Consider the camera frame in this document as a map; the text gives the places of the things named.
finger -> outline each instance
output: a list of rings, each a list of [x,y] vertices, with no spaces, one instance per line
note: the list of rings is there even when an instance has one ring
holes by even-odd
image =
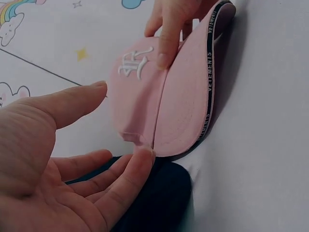
[[[107,163],[112,158],[108,150],[93,151],[86,155],[69,158],[52,158],[56,164],[62,181],[77,179]]]
[[[174,10],[163,12],[163,25],[159,38],[157,66],[165,70],[172,64],[179,46],[184,20]]]
[[[108,170],[101,174],[78,183],[70,184],[73,191],[83,197],[104,191],[111,185],[126,169],[132,155],[122,156]]]
[[[25,98],[20,102],[39,109],[56,129],[66,127],[94,111],[107,93],[105,81],[65,89],[49,95]]]
[[[151,16],[146,24],[145,28],[145,37],[154,36],[156,31],[162,26],[162,7],[159,1],[154,2],[153,11]]]
[[[183,25],[183,41],[188,38],[188,36],[191,34],[193,28],[193,21],[189,20],[186,21]]]
[[[162,26],[163,19],[157,15],[150,17],[147,22],[146,29],[144,32],[145,37],[154,36],[154,34],[159,30]]]
[[[155,161],[153,152],[142,149],[132,156],[124,173],[95,202],[109,231],[128,210],[145,184]]]

embroidered logo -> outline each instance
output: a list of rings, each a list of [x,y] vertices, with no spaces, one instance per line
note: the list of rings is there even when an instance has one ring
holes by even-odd
[[[123,70],[123,73],[126,77],[130,75],[130,73],[135,70],[137,74],[137,78],[141,80],[140,74],[144,67],[144,65],[148,62],[148,58],[146,56],[143,57],[142,60],[136,60],[136,57],[139,55],[150,53],[154,50],[153,47],[150,47],[147,51],[133,51],[130,53],[125,54],[122,57],[122,65],[118,68],[118,73],[120,74],[121,70]]]

black line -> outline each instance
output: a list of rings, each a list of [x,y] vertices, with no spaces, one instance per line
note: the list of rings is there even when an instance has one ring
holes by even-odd
[[[54,73],[54,72],[51,72],[51,71],[49,71],[49,70],[47,70],[47,69],[45,69],[45,68],[42,68],[42,67],[40,67],[39,65],[36,65],[36,64],[34,64],[34,63],[31,63],[30,61],[27,61],[27,60],[25,60],[25,59],[23,59],[23,58],[21,58],[21,57],[19,57],[19,56],[17,56],[17,55],[14,55],[13,53],[10,53],[10,52],[8,52],[8,51],[5,51],[5,50],[2,49],[2,48],[0,48],[0,51],[5,52],[6,54],[9,54],[9,55],[11,55],[11,56],[13,56],[13,57],[16,57],[17,59],[20,59],[20,60],[22,60],[22,61],[24,61],[24,62],[26,62],[26,63],[28,63],[28,64],[31,64],[31,65],[33,65],[33,66],[39,68],[39,69],[42,69],[42,70],[44,70],[45,72],[48,72],[48,73],[50,73],[50,74],[52,74],[52,75],[54,75],[54,76],[56,76],[56,77],[59,77],[59,78],[65,80],[65,81],[71,82],[72,84],[75,84],[75,85],[77,85],[77,86],[81,86],[81,84],[78,84],[78,83],[76,83],[76,82],[74,82],[74,81],[69,80],[68,78],[65,78],[65,77],[60,76],[60,75],[58,75],[58,74],[56,74],[56,73]]]

white surface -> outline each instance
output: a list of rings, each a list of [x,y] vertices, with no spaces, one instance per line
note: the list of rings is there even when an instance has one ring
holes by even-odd
[[[80,84],[108,79],[113,60],[143,36],[153,1],[135,10],[120,0],[68,0],[18,8],[25,18],[6,47]],[[216,117],[208,138],[180,159],[194,181],[187,230],[207,232],[308,231],[309,3],[237,0],[238,15],[222,75],[216,80]],[[89,57],[77,62],[75,50]],[[0,81],[32,96],[72,83],[0,51]],[[105,147],[131,150],[110,124],[108,100],[57,134],[54,156]]]
[[[309,2],[238,1],[222,109],[179,161],[195,178],[194,230],[309,230]]]

pink baseball cap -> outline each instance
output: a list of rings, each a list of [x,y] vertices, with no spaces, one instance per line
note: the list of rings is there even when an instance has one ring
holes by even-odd
[[[215,39],[235,13],[228,0],[215,4],[166,71],[157,69],[157,37],[141,39],[116,60],[109,97],[114,126],[125,141],[167,157],[203,140],[213,107]]]

